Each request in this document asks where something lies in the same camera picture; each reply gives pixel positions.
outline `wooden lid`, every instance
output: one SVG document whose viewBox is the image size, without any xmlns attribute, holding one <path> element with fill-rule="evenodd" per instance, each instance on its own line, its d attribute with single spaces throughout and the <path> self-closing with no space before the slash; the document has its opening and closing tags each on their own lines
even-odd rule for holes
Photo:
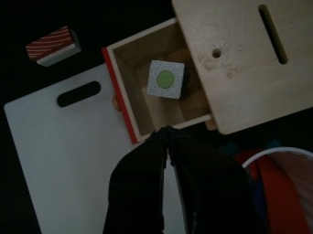
<svg viewBox="0 0 313 234">
<path fill-rule="evenodd" d="M 173 5 L 221 133 L 313 106 L 313 1 Z"/>
</svg>

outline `hole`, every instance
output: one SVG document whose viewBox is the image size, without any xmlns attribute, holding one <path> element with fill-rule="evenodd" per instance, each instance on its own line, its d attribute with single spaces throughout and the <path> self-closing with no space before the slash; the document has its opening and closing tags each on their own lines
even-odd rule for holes
<svg viewBox="0 0 313 234">
<path fill-rule="evenodd" d="M 275 21 L 271 16 L 270 8 L 267 5 L 260 5 L 260 15 L 264 21 L 264 26 L 266 26 L 266 29 L 271 38 L 274 49 L 278 53 L 279 62 L 282 64 L 287 64 L 290 62 L 288 55 L 287 55 L 286 48 L 283 46 L 283 43 L 279 37 L 278 28 L 276 28 Z"/>
<path fill-rule="evenodd" d="M 216 48 L 212 52 L 212 56 L 219 59 L 221 57 L 221 50 L 219 48 Z"/>
<path fill-rule="evenodd" d="M 58 104 L 61 107 L 66 107 L 88 98 L 94 96 L 102 90 L 100 82 L 94 81 L 77 89 L 66 92 L 58 97 Z"/>
</svg>

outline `white cutting board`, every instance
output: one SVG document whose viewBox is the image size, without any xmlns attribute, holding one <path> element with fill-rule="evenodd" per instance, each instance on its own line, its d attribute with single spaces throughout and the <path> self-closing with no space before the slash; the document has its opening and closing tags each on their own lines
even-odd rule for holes
<svg viewBox="0 0 313 234">
<path fill-rule="evenodd" d="M 98 81 L 101 92 L 62 108 L 61 94 Z M 43 234 L 101 234 L 112 172 L 132 145 L 108 66 L 101 65 L 6 105 L 22 169 Z M 184 233 L 177 179 L 165 173 L 165 233 Z"/>
</svg>

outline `green circle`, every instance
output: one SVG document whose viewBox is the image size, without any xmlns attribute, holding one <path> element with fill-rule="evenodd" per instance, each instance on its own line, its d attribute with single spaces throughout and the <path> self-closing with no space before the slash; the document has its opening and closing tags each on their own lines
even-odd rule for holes
<svg viewBox="0 0 313 234">
<path fill-rule="evenodd" d="M 157 82 L 161 88 L 164 89 L 169 89 L 172 88 L 173 84 L 175 84 L 175 75 L 169 70 L 164 70 L 157 78 Z"/>
</svg>

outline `black background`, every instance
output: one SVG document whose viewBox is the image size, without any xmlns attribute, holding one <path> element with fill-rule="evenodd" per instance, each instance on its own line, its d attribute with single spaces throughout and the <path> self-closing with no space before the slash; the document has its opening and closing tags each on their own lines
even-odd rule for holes
<svg viewBox="0 0 313 234">
<path fill-rule="evenodd" d="M 5 104 L 105 63 L 101 48 L 175 17 L 171 0 L 0 2 L 0 233 L 41 233 L 22 173 Z M 78 33 L 82 52 L 45 68 L 30 61 L 26 45 L 64 26 Z M 187 131 L 201 141 L 243 149 L 279 139 L 284 146 L 313 151 L 313 109 L 224 136 L 204 124 Z"/>
</svg>

